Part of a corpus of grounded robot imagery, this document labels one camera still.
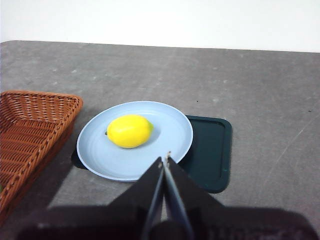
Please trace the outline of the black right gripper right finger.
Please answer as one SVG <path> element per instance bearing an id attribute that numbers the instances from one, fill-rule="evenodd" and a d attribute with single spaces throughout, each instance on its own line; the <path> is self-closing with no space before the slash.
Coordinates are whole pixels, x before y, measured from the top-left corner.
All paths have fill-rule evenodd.
<path id="1" fill-rule="evenodd" d="M 198 187 L 170 156 L 163 167 L 171 215 L 194 240 L 314 239 L 314 228 L 299 213 L 223 205 Z"/>

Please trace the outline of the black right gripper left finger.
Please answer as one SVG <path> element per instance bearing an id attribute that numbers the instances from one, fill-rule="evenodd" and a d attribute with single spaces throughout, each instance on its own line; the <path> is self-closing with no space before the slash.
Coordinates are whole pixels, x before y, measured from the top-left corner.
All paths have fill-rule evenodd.
<path id="1" fill-rule="evenodd" d="M 17 240 L 138 240 L 159 195 L 160 157 L 130 188 L 108 205 L 57 206 L 32 213 Z"/>

